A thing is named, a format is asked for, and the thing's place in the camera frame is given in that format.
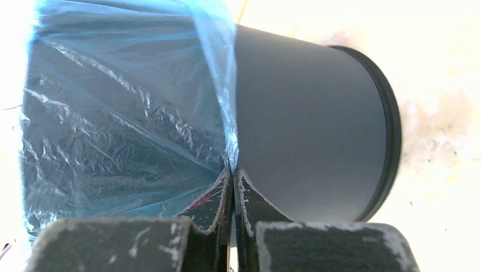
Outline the blue plastic trash bag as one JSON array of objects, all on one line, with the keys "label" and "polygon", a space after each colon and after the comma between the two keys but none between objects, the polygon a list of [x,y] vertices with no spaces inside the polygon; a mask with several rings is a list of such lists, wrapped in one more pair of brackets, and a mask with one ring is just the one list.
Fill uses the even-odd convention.
[{"label": "blue plastic trash bag", "polygon": [[61,218],[169,217],[238,160],[225,1],[38,1],[20,114],[29,242]]}]

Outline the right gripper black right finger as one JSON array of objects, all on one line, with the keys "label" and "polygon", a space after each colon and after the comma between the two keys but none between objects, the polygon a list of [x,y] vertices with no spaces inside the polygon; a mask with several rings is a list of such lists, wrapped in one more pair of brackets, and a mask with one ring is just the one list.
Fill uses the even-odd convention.
[{"label": "right gripper black right finger", "polygon": [[406,238],[383,223],[295,222],[234,176],[239,271],[418,271]]}]

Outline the dark grey trash bin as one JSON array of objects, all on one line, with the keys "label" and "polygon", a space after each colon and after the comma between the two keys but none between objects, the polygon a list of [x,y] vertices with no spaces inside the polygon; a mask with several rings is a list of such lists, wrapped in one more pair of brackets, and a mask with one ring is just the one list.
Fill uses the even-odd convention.
[{"label": "dark grey trash bin", "polygon": [[239,26],[239,157],[251,185],[296,222],[367,222],[393,187],[400,112],[384,73],[352,46]]}]

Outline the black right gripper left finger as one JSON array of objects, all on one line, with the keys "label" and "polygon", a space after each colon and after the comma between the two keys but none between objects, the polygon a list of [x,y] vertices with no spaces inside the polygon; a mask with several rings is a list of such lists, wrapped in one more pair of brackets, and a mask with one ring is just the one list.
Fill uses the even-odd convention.
[{"label": "black right gripper left finger", "polygon": [[61,219],[38,237],[26,270],[229,271],[230,170],[172,218]]}]

